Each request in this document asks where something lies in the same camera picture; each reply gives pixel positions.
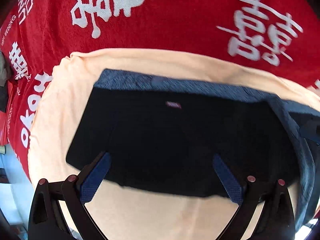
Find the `red wedding sofa blanket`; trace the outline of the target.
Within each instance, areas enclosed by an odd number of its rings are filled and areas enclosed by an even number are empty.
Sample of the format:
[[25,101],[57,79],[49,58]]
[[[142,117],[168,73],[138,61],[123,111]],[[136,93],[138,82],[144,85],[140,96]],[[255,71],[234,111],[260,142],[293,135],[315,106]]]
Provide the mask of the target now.
[[12,72],[1,132],[24,171],[54,66],[104,48],[186,51],[316,87],[319,0],[1,0],[1,54]]

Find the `black pants with blue trim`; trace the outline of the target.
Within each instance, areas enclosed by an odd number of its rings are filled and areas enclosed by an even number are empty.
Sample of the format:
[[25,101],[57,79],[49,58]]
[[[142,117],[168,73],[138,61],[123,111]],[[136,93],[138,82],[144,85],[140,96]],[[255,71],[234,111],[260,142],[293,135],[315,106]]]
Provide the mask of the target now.
[[276,94],[196,80],[105,69],[93,85],[66,161],[77,169],[101,152],[106,179],[140,190],[228,197],[213,156],[261,181],[300,183],[296,227],[319,199],[319,144],[300,135],[319,112]]

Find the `peach cushion cover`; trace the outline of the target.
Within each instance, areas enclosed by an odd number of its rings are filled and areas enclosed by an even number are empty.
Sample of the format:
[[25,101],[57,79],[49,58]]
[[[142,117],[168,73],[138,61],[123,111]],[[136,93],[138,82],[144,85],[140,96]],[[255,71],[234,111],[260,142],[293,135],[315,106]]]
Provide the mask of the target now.
[[[77,170],[67,150],[95,81],[104,69],[245,86],[319,109],[319,90],[254,68],[197,54],[152,49],[73,52],[55,66],[31,127],[31,183],[66,179]],[[215,239],[236,205],[222,197],[174,197],[105,181],[88,210],[109,239]]]

